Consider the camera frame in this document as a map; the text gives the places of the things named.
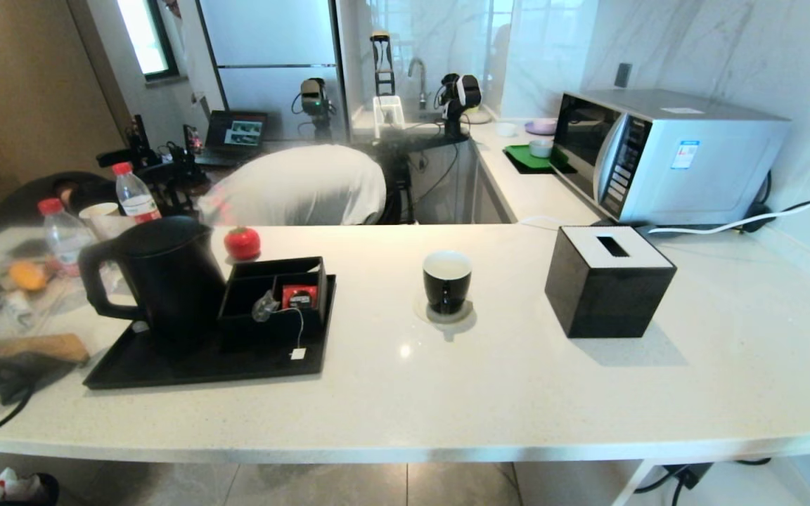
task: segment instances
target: tile floor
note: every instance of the tile floor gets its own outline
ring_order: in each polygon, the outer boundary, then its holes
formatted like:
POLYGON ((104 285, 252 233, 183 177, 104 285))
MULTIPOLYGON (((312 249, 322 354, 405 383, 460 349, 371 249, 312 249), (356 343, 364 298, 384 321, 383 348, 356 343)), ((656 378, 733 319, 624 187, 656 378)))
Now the tile floor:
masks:
POLYGON ((61 482, 61 506, 521 506, 501 464, 236 465, 99 462, 0 454, 61 482))

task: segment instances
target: window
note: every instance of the window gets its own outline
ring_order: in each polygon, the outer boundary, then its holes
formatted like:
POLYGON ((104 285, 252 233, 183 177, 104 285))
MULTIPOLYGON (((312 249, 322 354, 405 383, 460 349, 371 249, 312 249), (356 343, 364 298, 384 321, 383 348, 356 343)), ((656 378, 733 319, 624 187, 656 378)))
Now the window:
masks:
POLYGON ((167 39, 158 0, 117 0, 136 52, 139 68, 147 81, 178 74, 174 52, 167 39))

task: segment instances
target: red tomato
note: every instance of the red tomato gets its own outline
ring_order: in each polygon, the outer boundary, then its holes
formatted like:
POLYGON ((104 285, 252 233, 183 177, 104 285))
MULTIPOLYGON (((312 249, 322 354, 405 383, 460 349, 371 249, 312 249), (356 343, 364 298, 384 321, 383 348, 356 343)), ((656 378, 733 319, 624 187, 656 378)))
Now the red tomato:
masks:
POLYGON ((261 238, 251 228, 237 227, 224 237, 224 247, 234 259, 254 259, 261 253, 261 238))

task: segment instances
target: white shirt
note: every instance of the white shirt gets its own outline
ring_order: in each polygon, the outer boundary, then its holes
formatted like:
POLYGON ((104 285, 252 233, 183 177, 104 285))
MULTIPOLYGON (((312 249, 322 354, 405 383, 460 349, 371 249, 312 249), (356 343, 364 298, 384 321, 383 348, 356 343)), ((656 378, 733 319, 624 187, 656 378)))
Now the white shirt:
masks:
POLYGON ((379 164, 344 146, 308 146, 258 157, 199 199, 209 225, 358 225, 386 204, 379 164))

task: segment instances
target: microwave label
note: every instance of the microwave label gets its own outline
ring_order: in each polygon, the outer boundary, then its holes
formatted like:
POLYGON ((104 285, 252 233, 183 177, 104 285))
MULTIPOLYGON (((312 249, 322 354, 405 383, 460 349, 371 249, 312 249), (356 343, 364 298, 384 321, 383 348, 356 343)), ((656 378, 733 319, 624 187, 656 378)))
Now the microwave label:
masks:
POLYGON ((691 107, 662 107, 662 111, 670 112, 672 115, 703 115, 698 109, 691 107))
POLYGON ((699 144, 699 141, 681 141, 681 147, 677 150, 677 156, 674 157, 671 169, 689 169, 692 166, 692 160, 695 158, 695 151, 698 151, 699 144))

